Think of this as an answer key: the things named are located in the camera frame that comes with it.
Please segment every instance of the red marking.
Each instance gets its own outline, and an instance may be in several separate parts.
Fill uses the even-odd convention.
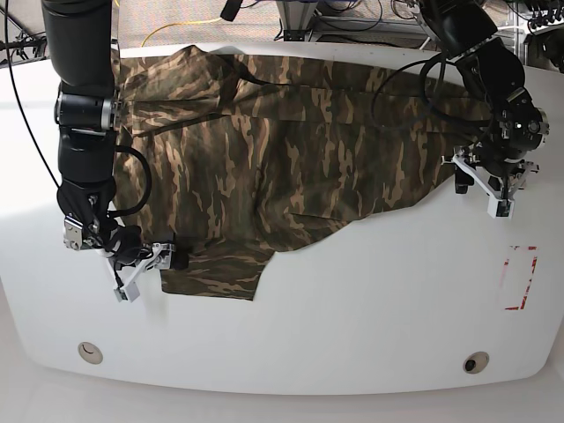
[[[517,250],[517,249],[519,248],[519,246],[518,246],[518,245],[517,245],[517,246],[514,246],[514,247],[512,246],[511,248],[512,248],[513,250]],[[529,251],[536,251],[536,250],[537,250],[537,247],[532,247],[532,246],[531,246],[531,247],[527,247],[527,249],[528,249]],[[534,256],[533,259],[532,259],[532,263],[531,263],[531,267],[532,267],[532,269],[531,269],[531,278],[529,279],[529,284],[527,285],[527,289],[525,289],[525,295],[523,296],[523,301],[521,302],[521,307],[509,307],[509,308],[506,308],[506,310],[523,310],[523,309],[525,308],[525,305],[526,305],[526,303],[527,303],[527,298],[528,298],[528,296],[529,296],[529,291],[530,291],[530,289],[531,289],[532,277],[533,277],[533,275],[535,274],[535,269],[537,269],[537,260],[538,260],[538,257],[537,257],[537,256]],[[503,266],[506,267],[506,266],[508,266],[508,265],[509,265],[509,259],[507,259],[507,260],[505,261],[505,263],[503,264]],[[505,275],[505,269],[503,269],[503,273],[501,274],[501,280],[503,280],[504,275]]]

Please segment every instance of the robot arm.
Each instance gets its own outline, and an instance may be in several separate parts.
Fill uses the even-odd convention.
[[[497,27],[474,0],[420,0],[412,7],[429,36],[454,61],[468,92],[487,101],[492,110],[492,119],[479,141],[472,148],[456,151],[449,161],[456,166],[456,192],[464,194],[468,186],[478,182],[490,196],[488,213],[494,218],[511,217],[513,195],[530,172],[538,171],[538,166],[523,157],[545,142],[549,130],[544,112],[533,105],[524,87],[524,68],[501,39],[494,37]],[[426,98],[425,79],[430,68],[421,74],[422,100],[435,115],[456,124],[456,118],[434,109]],[[487,182],[477,167],[489,173]]]
[[[108,259],[120,301],[138,297],[135,277],[148,269],[170,268],[174,244],[143,244],[138,226],[116,218],[141,210],[151,191],[145,158],[116,146],[117,92],[111,66],[111,0],[42,0],[51,61],[61,77],[55,119],[60,129],[58,167],[63,177],[57,202],[63,211],[64,243],[74,250],[97,249]],[[109,211],[116,193],[116,152],[134,155],[145,175],[145,194],[125,211]],[[123,267],[134,267],[124,281]]]

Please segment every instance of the yellow cable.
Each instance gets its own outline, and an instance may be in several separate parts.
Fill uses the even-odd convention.
[[[151,38],[153,37],[158,31],[160,31],[161,29],[165,29],[168,28],[169,26],[181,26],[181,25],[202,25],[202,24],[212,24],[213,22],[219,22],[221,20],[221,18],[215,18],[215,19],[209,19],[209,20],[195,20],[192,22],[175,22],[173,24],[166,24],[164,26],[161,26],[160,28],[155,29],[152,33],[150,33],[149,35],[147,35],[145,37],[145,39],[143,40],[143,43],[141,44],[141,47],[145,46],[145,43]]]

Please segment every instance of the white table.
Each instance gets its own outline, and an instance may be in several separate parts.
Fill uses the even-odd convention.
[[[391,68],[428,57],[360,45],[199,47]],[[178,48],[123,56],[163,56]],[[275,255],[253,302],[166,295],[159,274],[151,273],[140,283],[142,299],[127,304],[115,300],[95,253],[63,247],[55,187],[26,134],[7,70],[1,71],[0,278],[27,354],[81,374],[266,394],[435,390],[536,374],[564,314],[564,79],[535,69],[527,69],[527,78],[551,136],[545,149],[528,156],[541,173],[517,194],[511,221],[487,215],[480,189],[456,196],[447,182],[410,210],[365,219],[315,246]],[[17,67],[16,79],[56,169],[52,107],[59,78],[44,62]],[[460,78],[449,70],[448,80]],[[513,245],[538,247],[538,265],[525,309],[507,311],[527,272],[527,266],[512,267],[500,283]],[[79,357],[82,341],[102,350],[99,366]],[[468,375],[464,360],[478,351],[489,353],[489,366]]]

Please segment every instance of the camouflage shirt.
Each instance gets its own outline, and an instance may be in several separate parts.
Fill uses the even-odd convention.
[[[443,154],[455,129],[428,117],[418,77],[378,67],[278,56],[217,56],[189,47],[122,61],[119,144],[148,159],[148,205],[125,223],[147,241],[174,231],[186,271],[163,271],[166,293],[252,300],[275,251],[305,247],[349,222],[415,205],[452,175]],[[489,116],[461,87],[445,84],[438,108]],[[133,205],[143,170],[115,161],[118,208]]]

